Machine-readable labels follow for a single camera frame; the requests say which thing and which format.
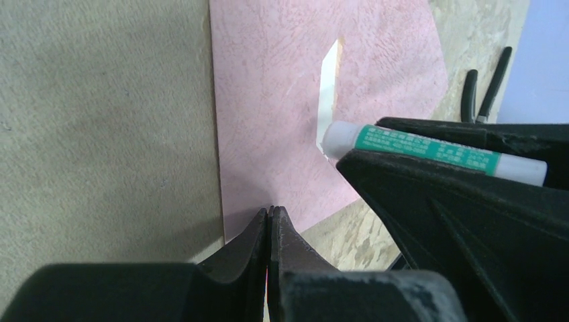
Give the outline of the white green glue stick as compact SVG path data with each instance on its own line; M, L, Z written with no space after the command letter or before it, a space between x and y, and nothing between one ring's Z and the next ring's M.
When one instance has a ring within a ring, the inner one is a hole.
M548 170L547 163L541 160L347 121L331 122L321 132L320 148L332 160L339 160L353 149L404 154L533 186L544 184Z

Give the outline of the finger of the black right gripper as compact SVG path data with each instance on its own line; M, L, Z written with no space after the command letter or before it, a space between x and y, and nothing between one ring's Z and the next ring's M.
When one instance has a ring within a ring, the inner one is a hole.
M544 186L361 150L337 168L410 266L451 282L468 320L568 320L566 162Z
M380 127L547 163L544 186L568 188L568 124L462 123L384 117Z

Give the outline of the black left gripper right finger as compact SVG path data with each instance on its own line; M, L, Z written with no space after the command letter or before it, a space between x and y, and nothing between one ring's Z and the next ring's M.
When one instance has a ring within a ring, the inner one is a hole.
M342 272L271 207L268 311L271 321L465 321L452 285L421 270Z

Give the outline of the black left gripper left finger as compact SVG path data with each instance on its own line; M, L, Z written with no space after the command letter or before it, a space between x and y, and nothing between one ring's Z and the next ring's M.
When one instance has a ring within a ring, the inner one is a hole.
M193 263L53 264L31 275L3 321L261 321L267 212Z

